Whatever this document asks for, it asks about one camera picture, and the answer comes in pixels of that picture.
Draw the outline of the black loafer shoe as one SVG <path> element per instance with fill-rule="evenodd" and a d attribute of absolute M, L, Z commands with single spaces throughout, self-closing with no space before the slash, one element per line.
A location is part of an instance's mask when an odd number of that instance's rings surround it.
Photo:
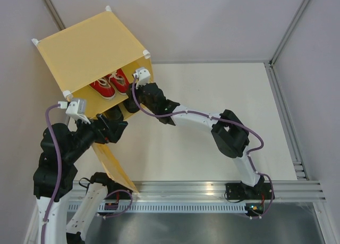
<path fill-rule="evenodd" d="M 125 109 L 129 113 L 136 113 L 140 110 L 140 107 L 137 105 L 136 101 L 133 99 L 133 96 L 131 93 L 126 93 L 127 99 L 123 101 L 123 105 Z"/>
<path fill-rule="evenodd" d="M 104 114 L 109 120 L 113 120 L 113 121 L 123 121 L 124 120 L 123 113 L 120 110 L 118 105 L 108 109 L 107 111 L 104 112 Z"/>

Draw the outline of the red canvas sneaker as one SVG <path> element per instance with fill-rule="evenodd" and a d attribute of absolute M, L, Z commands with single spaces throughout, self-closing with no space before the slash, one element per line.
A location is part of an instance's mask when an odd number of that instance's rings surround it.
<path fill-rule="evenodd" d="M 112 100 L 115 97 L 115 90 L 106 78 L 100 78 L 90 83 L 89 86 L 105 100 Z"/>
<path fill-rule="evenodd" d="M 125 95 L 128 91 L 130 83 L 122 69 L 117 69 L 111 74 L 108 74 L 106 79 L 117 89 L 120 94 Z"/>

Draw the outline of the yellow cabinet door panel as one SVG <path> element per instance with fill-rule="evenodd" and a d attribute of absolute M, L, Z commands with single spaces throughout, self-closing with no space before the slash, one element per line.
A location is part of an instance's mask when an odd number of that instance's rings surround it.
<path fill-rule="evenodd" d="M 124 169 L 120 165 L 120 162 L 118 159 L 116 159 L 107 145 L 94 143 L 91 145 L 91 147 L 109 178 L 132 190 L 133 192 L 139 193 L 135 184 L 125 173 Z"/>

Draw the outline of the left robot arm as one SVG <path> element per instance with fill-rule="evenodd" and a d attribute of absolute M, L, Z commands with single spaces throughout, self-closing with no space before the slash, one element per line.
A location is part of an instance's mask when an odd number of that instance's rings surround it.
<path fill-rule="evenodd" d="M 85 123 L 76 120 L 76 131 L 64 123 L 49 124 L 40 143 L 38 168 L 33 175 L 33 194 L 39 209 L 39 243 L 84 243 L 93 218 L 105 199 L 132 199 L 132 189 L 103 172 L 88 179 L 86 195 L 71 220 L 67 219 L 70 192 L 78 172 L 76 161 L 91 147 L 117 143 L 128 123 L 98 114 Z"/>

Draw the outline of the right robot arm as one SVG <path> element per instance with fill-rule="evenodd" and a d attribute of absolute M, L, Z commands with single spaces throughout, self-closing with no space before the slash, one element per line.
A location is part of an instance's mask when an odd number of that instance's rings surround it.
<path fill-rule="evenodd" d="M 264 141 L 244 126 L 234 112 L 224 110 L 220 114 L 209 114 L 189 109 L 167 99 L 156 83 L 137 86 L 133 81 L 127 94 L 141 111 L 162 124 L 190 126 L 209 132 L 218 150 L 234 161 L 241 174 L 243 194 L 249 199 L 261 194 L 265 175 L 256 170 L 250 153 L 262 149 Z"/>

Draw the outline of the yellow shoe cabinet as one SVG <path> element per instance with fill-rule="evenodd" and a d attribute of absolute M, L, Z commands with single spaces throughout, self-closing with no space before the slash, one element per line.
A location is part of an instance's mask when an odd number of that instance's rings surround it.
<path fill-rule="evenodd" d="M 153 82 L 154 74 L 149 51 L 107 6 L 105 11 L 49 37 L 32 39 L 65 99 L 86 100 L 85 115 L 92 119 L 113 106 L 123 105 L 126 95 L 119 92 L 105 100 L 90 84 L 121 69 L 133 82 L 140 68 Z"/>

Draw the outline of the aluminium frame post left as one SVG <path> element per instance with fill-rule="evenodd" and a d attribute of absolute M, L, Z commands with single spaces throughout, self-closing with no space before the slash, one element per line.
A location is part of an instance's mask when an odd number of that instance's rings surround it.
<path fill-rule="evenodd" d="M 56 7 L 54 6 L 54 3 L 52 0 L 42 0 L 44 3 L 47 11 L 49 12 L 50 16 L 52 17 L 54 23 L 58 27 L 59 30 L 64 30 L 66 28 L 64 22 L 62 21 Z"/>

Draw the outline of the aluminium frame post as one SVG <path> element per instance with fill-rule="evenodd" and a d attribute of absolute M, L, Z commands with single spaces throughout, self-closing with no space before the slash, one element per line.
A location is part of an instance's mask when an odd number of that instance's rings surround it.
<path fill-rule="evenodd" d="M 281 38 L 277 48 L 275 49 L 271 59 L 268 62 L 270 68 L 273 68 L 275 63 L 278 61 L 280 55 L 282 54 L 284 48 L 286 47 L 288 41 L 293 35 L 298 24 L 302 20 L 303 15 L 307 11 L 311 2 L 312 0 L 302 0 L 302 2 L 300 3 L 299 7 L 297 8 L 296 12 L 293 15 L 292 20 L 290 21 L 287 29 L 285 30 L 283 37 Z"/>
<path fill-rule="evenodd" d="M 50 16 L 52 17 L 54 23 L 58 27 L 59 30 L 64 30 L 66 28 L 64 22 L 62 21 L 56 7 L 54 6 L 54 3 L 52 0 L 42 0 L 44 3 L 47 11 L 49 12 Z"/>

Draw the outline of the aluminium front rail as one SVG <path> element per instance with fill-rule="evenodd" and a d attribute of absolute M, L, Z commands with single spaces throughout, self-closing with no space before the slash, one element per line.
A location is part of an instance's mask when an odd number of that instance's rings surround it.
<path fill-rule="evenodd" d="M 139 202 L 225 202 L 224 181 L 136 181 Z M 273 181 L 274 201 L 325 202 L 326 196 L 318 181 Z"/>

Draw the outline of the aluminium frame post right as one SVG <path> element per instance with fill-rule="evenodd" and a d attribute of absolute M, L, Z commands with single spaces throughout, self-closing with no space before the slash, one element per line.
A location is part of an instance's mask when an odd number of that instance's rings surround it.
<path fill-rule="evenodd" d="M 307 11 L 311 2 L 312 0 L 302 0 L 302 2 L 300 3 L 299 7 L 297 8 L 296 12 L 293 15 L 292 20 L 290 21 L 287 29 L 285 30 L 283 37 L 281 38 L 277 48 L 275 49 L 271 59 L 268 62 L 270 68 L 273 68 L 275 63 L 278 61 L 280 55 L 282 54 L 284 48 L 286 47 L 288 41 L 293 35 L 298 24 L 302 20 L 303 15 Z"/>

